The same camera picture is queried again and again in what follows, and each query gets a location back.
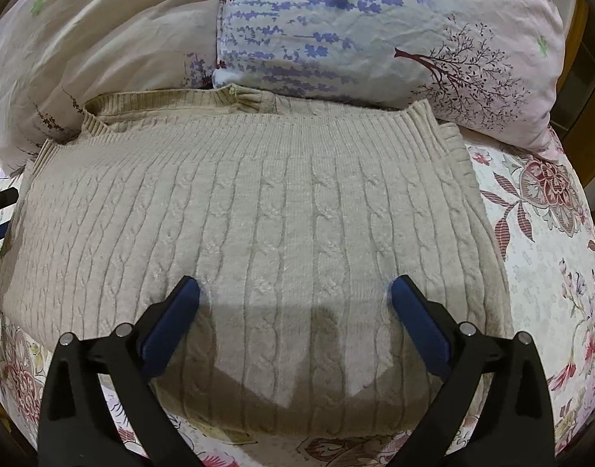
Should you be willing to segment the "beige cable-knit sweater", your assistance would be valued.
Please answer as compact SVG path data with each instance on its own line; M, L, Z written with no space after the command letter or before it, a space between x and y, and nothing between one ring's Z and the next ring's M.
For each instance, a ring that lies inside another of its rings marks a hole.
M457 125L242 86L114 93L22 177L0 308L46 348L136 321L190 275L201 309L156 383L236 434L388 434L438 384L397 320L410 277L512 333L507 274Z

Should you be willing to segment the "floral white bedsheet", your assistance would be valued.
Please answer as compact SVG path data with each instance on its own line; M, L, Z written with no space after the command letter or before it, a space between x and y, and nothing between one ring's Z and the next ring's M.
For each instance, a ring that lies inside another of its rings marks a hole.
M595 420L595 229L589 207L566 157L559 163L464 134L486 213L505 248L512 317L531 327L547 369L553 400L557 458L583 447ZM41 396L50 353L0 315L0 401L12 425L31 443L37 433ZM176 420L185 439L200 439L204 465L264 466L278 454L280 466L383 466L406 439L306 439L265 446Z

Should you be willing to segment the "lavender tree print pillow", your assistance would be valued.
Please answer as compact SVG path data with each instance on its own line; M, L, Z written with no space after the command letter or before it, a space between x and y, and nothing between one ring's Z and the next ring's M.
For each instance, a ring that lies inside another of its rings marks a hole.
M554 0L220 0L214 86L403 109L556 159Z

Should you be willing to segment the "pink plain pillow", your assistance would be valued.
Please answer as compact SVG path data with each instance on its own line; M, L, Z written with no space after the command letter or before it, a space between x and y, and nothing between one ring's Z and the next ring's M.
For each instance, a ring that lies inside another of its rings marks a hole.
M116 92L204 89L220 0L10 0L0 17L0 168L20 172L82 107Z

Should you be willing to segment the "wooden headboard frame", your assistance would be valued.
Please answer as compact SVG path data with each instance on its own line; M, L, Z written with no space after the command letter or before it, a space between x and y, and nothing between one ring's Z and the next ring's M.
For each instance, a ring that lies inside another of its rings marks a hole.
M575 0L551 123L583 186L595 177L595 10Z

